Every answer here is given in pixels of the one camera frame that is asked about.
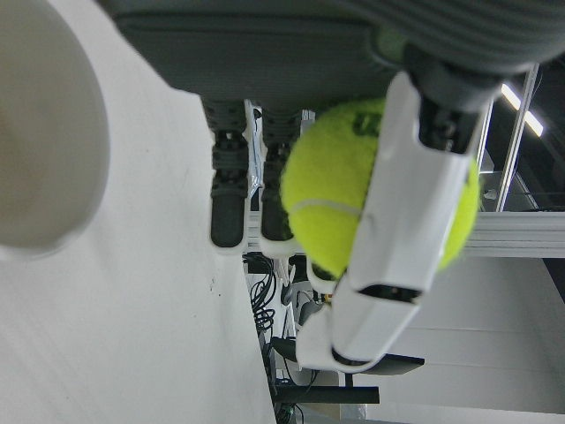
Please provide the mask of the left robot dexterous hand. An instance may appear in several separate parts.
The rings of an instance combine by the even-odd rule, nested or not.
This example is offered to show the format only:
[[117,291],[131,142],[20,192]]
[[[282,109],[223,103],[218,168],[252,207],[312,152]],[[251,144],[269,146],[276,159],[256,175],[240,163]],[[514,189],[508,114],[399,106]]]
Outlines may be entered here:
[[477,205],[476,133],[503,82],[564,51],[561,1],[104,1],[119,33],[213,135],[218,251],[245,242],[252,119],[266,149],[261,242],[301,248],[332,302],[302,367],[357,373],[388,352]]

